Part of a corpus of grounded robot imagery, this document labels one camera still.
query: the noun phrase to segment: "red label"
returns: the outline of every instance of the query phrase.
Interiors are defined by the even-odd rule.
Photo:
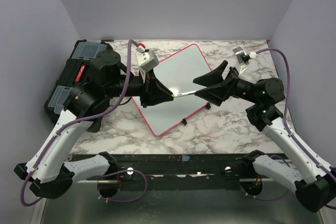
[[[85,65],[82,65],[79,69],[79,72],[78,72],[77,76],[76,76],[75,82],[79,82],[80,78],[83,75],[84,69],[85,69]]]

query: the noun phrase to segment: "wall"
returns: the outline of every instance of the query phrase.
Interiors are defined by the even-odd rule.
[[[43,104],[79,36],[60,0],[0,0],[0,6],[0,222],[21,224],[33,208],[20,205],[22,181],[13,169],[49,134]]]
[[[292,0],[62,0],[79,35],[269,39]]]
[[[298,133],[334,166],[335,42],[336,0],[293,0],[270,43],[288,57],[290,111]],[[280,77],[284,78],[282,60],[277,54],[272,56]]]

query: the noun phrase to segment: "marble tabletop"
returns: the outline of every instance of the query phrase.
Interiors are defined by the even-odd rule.
[[[196,43],[199,45],[212,69],[226,59],[234,66],[233,49],[241,46],[246,51],[267,48],[265,40],[254,41],[141,41],[152,49],[159,60]],[[126,64],[127,41],[111,42]],[[132,71],[138,72],[136,57],[132,55]],[[276,70],[269,52],[264,52],[251,61],[242,79],[255,83],[259,79],[276,77]],[[245,109],[250,102],[229,98],[220,107],[212,105],[188,119],[188,124],[179,124],[165,135],[152,134],[133,101],[119,106],[102,120],[98,133],[86,132],[71,150],[72,154],[95,154],[103,151],[114,154],[227,154],[249,153],[260,150],[265,153],[282,153],[269,138],[248,122]],[[277,104],[280,111],[284,101]]]

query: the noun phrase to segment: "marble table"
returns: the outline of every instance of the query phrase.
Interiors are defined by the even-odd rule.
[[[234,66],[233,49],[241,46],[246,51],[267,47],[265,40],[256,41],[141,41],[154,50],[160,60],[192,44],[199,45],[210,67],[216,68],[224,59]],[[127,41],[111,42],[112,47],[126,63]],[[137,73],[136,57],[132,55],[132,71]],[[269,52],[251,61],[241,78],[250,82],[276,77],[276,70]],[[265,153],[282,153],[280,148],[252,126],[245,109],[250,102],[230,98],[220,107],[212,105],[180,124],[165,135],[154,136],[140,112],[131,101],[118,107],[102,120],[98,133],[86,132],[72,149],[72,154],[95,154],[107,151],[111,154],[227,154],[249,153],[260,150]],[[285,103],[277,104],[283,111]]]

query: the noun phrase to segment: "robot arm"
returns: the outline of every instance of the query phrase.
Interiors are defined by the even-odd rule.
[[[246,63],[244,59],[242,56],[241,62]],[[195,95],[217,106],[231,96],[254,103],[246,110],[250,123],[273,140],[296,169],[275,162],[259,151],[249,156],[249,168],[253,173],[265,175],[287,187],[308,210],[318,211],[336,196],[336,183],[330,176],[336,175],[336,168],[318,156],[297,133],[289,135],[283,114],[275,107],[276,103],[285,99],[281,80],[270,78],[250,83],[239,78],[238,70],[233,67],[230,67],[228,75],[223,79],[222,73],[226,66],[227,61],[224,61],[215,70],[194,79],[194,83],[206,87],[197,90]]]
[[[172,92],[156,77],[153,68],[159,61],[156,55],[143,46],[138,46],[140,76],[131,74],[126,96],[139,96],[146,107],[172,101]],[[124,88],[126,66],[120,55],[111,50],[102,51],[90,62],[86,83],[72,89],[64,103],[64,110],[36,155],[27,163],[18,164],[14,172],[23,180],[32,182],[30,189],[37,197],[55,199],[80,180],[117,172],[117,162],[108,153],[77,162],[65,162],[67,155],[83,132],[97,132],[100,119],[81,121],[60,129],[79,118],[104,112],[110,99],[118,97]]]

